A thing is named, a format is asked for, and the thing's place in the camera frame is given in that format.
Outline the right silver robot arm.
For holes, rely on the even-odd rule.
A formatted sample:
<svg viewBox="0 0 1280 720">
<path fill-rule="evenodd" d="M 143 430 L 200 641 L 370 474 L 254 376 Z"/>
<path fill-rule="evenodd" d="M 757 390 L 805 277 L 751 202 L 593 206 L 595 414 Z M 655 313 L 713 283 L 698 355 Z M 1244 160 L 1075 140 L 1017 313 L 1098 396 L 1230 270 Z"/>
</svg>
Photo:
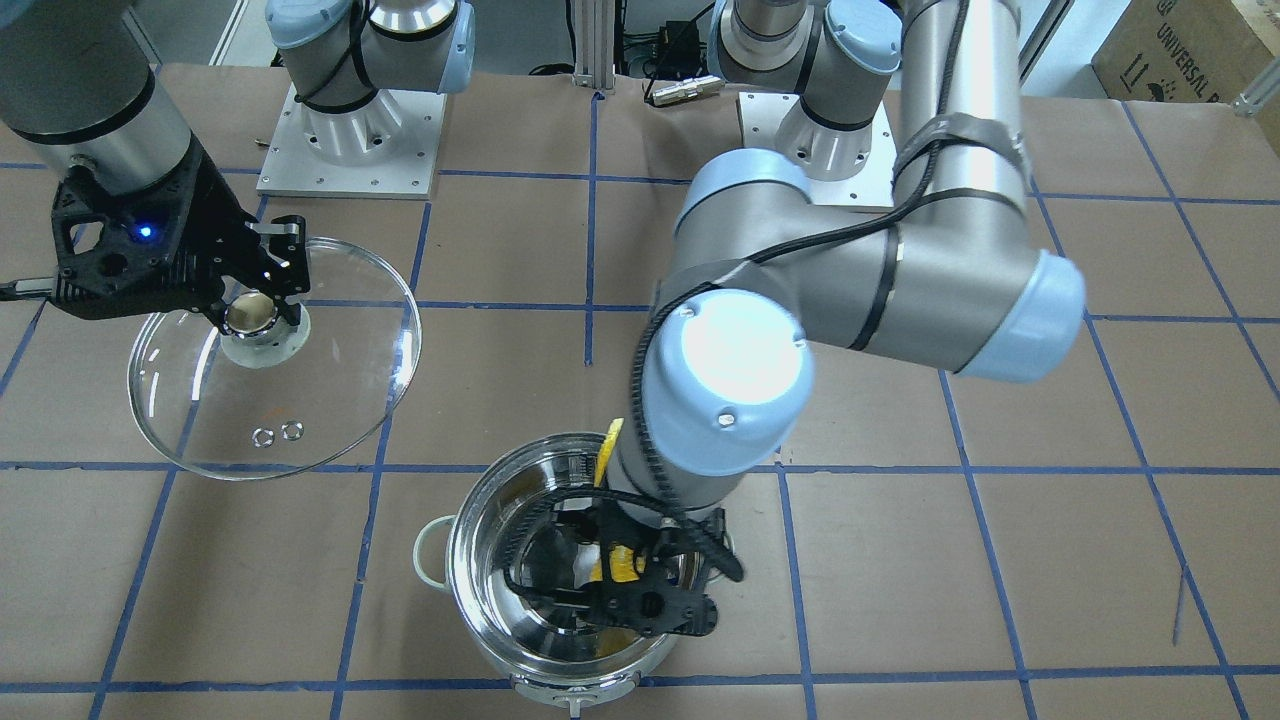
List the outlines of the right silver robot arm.
<svg viewBox="0 0 1280 720">
<path fill-rule="evenodd" d="M 3 4 L 3 122 L 59 178 L 49 278 L 3 286 L 6 302 L 46 299 L 102 320 L 186 310 L 220 332 L 233 279 L 296 328 L 310 290 L 306 225 L 255 222 L 157 82 L 123 1 Z M 466 1 L 270 1 L 271 41 L 311 117 L 365 123 L 384 147 L 392 91 L 458 94 L 470 82 Z"/>
</svg>

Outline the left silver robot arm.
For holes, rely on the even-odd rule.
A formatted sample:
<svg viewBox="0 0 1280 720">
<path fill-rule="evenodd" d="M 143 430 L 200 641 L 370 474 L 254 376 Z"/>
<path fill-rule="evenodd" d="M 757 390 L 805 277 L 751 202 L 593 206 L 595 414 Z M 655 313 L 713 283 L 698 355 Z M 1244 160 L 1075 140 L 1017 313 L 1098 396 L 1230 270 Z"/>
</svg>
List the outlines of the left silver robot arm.
<svg viewBox="0 0 1280 720">
<path fill-rule="evenodd" d="M 778 149 L 694 177 L 598 483 L 556 489 L 495 569 L 538 610 L 705 635 L 744 579 L 721 501 L 795 428 L 812 345 L 1005 382 L 1053 370 L 1085 282 L 1029 245 L 1016 1 L 718 1 L 707 59 L 796 94 Z"/>
</svg>

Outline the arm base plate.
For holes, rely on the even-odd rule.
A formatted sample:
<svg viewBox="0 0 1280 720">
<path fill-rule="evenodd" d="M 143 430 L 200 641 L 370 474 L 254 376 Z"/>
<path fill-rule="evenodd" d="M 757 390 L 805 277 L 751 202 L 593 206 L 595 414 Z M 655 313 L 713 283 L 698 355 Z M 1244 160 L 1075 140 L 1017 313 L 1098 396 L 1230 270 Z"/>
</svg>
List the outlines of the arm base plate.
<svg viewBox="0 0 1280 720">
<path fill-rule="evenodd" d="M 814 202 L 854 211 L 893 206 L 897 147 L 881 104 L 869 126 L 837 131 L 817 124 L 795 94 L 739 94 L 742 145 L 785 155 L 810 181 Z"/>
<path fill-rule="evenodd" d="M 289 87 L 256 188 L 271 197 L 428 200 L 447 100 L 383 90 L 364 108 L 326 114 Z"/>
</svg>

